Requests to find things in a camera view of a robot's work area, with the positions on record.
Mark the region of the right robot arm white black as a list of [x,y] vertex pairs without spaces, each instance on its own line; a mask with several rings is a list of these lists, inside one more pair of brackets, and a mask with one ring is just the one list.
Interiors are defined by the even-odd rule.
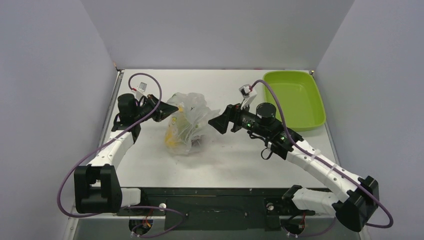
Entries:
[[314,211],[335,216],[354,232],[360,232],[378,208],[379,184],[371,176],[362,178],[325,157],[292,129],[284,129],[276,119],[276,107],[261,103],[256,113],[241,104],[229,104],[224,112],[208,121],[220,134],[227,132],[233,123],[233,133],[247,130],[250,138],[260,139],[272,154],[276,154],[309,173],[329,192],[307,189],[294,185],[282,199],[283,209],[294,214],[298,210]]

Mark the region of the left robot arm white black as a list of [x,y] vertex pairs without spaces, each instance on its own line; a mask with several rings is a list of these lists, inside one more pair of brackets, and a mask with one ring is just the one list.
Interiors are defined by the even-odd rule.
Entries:
[[161,122],[179,109],[152,94],[137,100],[132,93],[120,95],[117,107],[107,146],[73,172],[75,208],[79,214],[117,213],[129,207],[136,215],[143,215],[149,210],[149,201],[142,197],[140,188],[120,186],[116,169],[136,143],[141,123],[149,119]]

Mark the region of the clear plastic bag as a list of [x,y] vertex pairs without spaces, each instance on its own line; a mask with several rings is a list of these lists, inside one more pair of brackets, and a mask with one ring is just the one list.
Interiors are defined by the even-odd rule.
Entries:
[[178,129],[180,143],[174,148],[166,146],[168,152],[176,155],[192,155],[203,151],[215,137],[215,129],[208,124],[208,121],[219,115],[219,109],[211,109],[207,105],[205,97],[201,93],[181,93],[176,92],[166,102],[167,104],[179,107],[182,106],[186,120],[173,121],[172,115],[168,122],[168,128]]

